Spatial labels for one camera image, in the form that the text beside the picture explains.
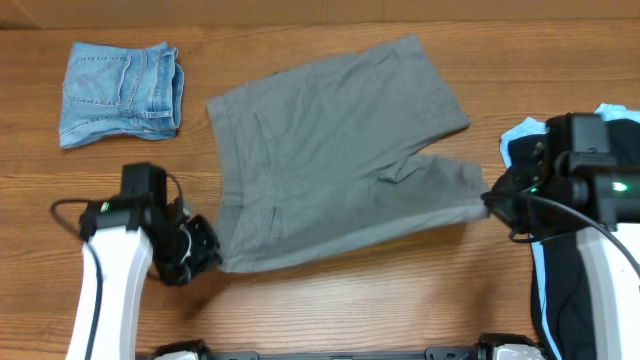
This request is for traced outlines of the grey cotton shorts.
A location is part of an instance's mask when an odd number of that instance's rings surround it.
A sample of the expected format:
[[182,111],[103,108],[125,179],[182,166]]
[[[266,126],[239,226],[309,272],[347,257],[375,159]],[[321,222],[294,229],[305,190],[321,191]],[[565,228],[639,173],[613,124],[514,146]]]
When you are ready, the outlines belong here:
[[486,218],[480,165],[425,148],[470,118],[408,35],[207,103],[227,273],[277,270]]

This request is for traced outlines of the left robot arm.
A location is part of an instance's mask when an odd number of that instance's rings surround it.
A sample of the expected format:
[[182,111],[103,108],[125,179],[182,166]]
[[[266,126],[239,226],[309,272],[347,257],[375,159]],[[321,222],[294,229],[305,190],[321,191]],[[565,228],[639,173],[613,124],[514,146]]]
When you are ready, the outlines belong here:
[[167,199],[173,177],[151,163],[123,167],[117,195],[90,200],[80,217],[83,279],[69,359],[133,359],[150,269],[184,286],[221,264],[208,221]]

